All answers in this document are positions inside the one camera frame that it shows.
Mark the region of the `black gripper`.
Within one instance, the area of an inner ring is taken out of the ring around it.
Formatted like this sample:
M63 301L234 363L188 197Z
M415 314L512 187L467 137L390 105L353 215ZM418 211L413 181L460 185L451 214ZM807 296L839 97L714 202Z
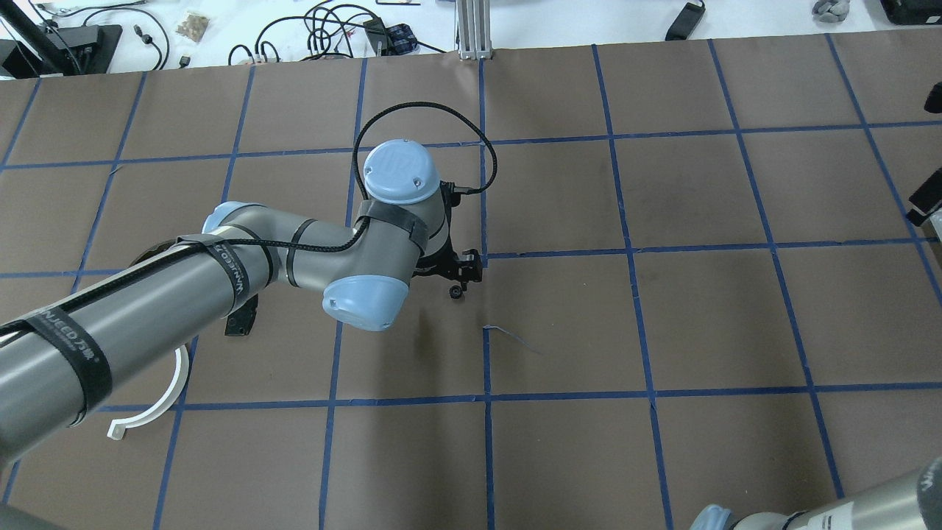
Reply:
M941 82L935 83L927 94L923 110L941 114ZM906 219L914 226L922 226L941 205L941 168L935 170L909 197L911 208Z
M461 282L461 286L480 283L484 280L484 260L480 251L470 249L459 255L452 245L450 228L452 208L445 203L440 224L433 229L428 239L426 252L414 269L417 276L441 276L447 280Z

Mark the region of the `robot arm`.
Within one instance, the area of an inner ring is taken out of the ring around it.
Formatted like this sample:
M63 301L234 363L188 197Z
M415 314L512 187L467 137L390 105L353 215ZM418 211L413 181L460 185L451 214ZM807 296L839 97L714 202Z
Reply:
M383 142L351 165L363 201L350 226L223 202L201 233L5 323L2 465L80 425L156 358L273 283L319 292L336 321L380 332L414 276L481 281L480 256L455 254L450 237L451 208L474 188L441 181L416 141Z
M940 456L940 272L902 218L857 97L840 130L740 139L761 249L674 258L683 318L757 382L660 395L673 515L710 528L923 528Z

